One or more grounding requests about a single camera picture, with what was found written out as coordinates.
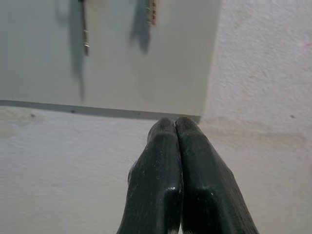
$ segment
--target textured wall surface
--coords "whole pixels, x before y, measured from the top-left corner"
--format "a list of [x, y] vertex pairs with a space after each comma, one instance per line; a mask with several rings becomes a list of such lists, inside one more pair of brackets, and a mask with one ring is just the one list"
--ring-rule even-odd
[[[259, 232], [307, 234], [312, 3], [276, 2], [224, 1], [200, 126]], [[117, 231], [128, 170], [155, 120], [113, 116], [0, 107], [1, 234]]]

